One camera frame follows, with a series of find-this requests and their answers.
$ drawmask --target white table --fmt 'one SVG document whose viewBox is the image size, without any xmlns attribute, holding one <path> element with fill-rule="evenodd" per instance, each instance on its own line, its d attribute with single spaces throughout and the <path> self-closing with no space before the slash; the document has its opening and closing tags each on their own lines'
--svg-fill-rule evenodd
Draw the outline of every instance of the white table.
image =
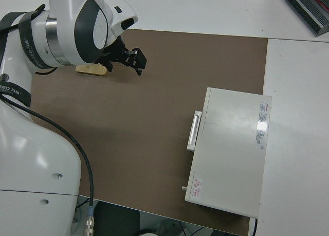
<svg viewBox="0 0 329 236">
<path fill-rule="evenodd" d="M 270 38 L 264 94 L 272 111 L 257 235 L 328 235 L 329 33 L 315 38 L 283 0 L 127 1 L 137 29 Z M 0 17 L 42 3 L 1 0 Z"/>
</svg>

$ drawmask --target warning label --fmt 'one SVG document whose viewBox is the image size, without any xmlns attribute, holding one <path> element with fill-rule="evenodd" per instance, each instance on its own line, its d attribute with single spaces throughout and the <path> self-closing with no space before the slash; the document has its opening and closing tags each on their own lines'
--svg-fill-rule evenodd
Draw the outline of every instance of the warning label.
<svg viewBox="0 0 329 236">
<path fill-rule="evenodd" d="M 197 199 L 200 198 L 202 182 L 203 181 L 199 178 L 194 179 L 193 194 L 192 194 L 193 198 L 197 198 Z"/>
</svg>

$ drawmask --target screw hole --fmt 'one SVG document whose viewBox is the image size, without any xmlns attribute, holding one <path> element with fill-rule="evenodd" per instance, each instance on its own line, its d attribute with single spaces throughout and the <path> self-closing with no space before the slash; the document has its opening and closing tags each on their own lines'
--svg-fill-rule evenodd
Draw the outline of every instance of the screw hole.
<svg viewBox="0 0 329 236">
<path fill-rule="evenodd" d="M 49 201 L 48 201 L 47 199 L 42 199 L 42 200 L 40 201 L 40 204 L 42 204 L 42 205 L 47 205 L 47 204 L 49 204 Z"/>
<path fill-rule="evenodd" d="M 56 180 L 61 180 L 62 178 L 64 178 L 64 175 L 60 174 L 60 173 L 53 173 L 52 178 L 54 178 Z"/>
</svg>

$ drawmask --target black strap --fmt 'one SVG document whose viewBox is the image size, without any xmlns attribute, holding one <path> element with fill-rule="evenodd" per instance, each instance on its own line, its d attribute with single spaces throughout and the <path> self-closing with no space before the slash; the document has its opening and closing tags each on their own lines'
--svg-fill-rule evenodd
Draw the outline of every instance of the black strap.
<svg viewBox="0 0 329 236">
<path fill-rule="evenodd" d="M 34 46 L 33 36 L 32 36 L 32 18 L 38 11 L 31 11 L 26 13 L 19 23 L 19 31 L 22 48 L 24 53 L 29 58 L 29 60 L 40 69 L 49 69 L 52 68 L 46 65 L 40 58 L 36 48 Z"/>
<path fill-rule="evenodd" d="M 12 96 L 24 105 L 31 106 L 31 94 L 17 84 L 0 81 L 0 94 Z"/>
<path fill-rule="evenodd" d="M 10 28 L 15 19 L 24 13 L 25 12 L 10 12 L 5 15 L 0 21 L 0 66 L 5 54 L 6 43 L 8 38 L 8 31 L 6 31 L 6 29 Z"/>
</svg>

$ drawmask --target brown work surface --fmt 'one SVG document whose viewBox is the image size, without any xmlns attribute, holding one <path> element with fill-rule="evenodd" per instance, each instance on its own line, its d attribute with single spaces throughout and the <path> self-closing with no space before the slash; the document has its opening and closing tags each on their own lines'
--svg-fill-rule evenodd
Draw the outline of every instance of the brown work surface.
<svg viewBox="0 0 329 236">
<path fill-rule="evenodd" d="M 124 39 L 148 59 L 142 76 L 121 64 L 106 77 L 60 68 L 35 77 L 32 108 L 85 148 L 96 199 L 247 235 L 249 218 L 185 202 L 181 187 L 193 158 L 186 147 L 194 110 L 202 110 L 207 87 L 261 94 L 267 39 L 145 30 Z M 89 195 L 84 163 L 80 194 Z"/>
</svg>

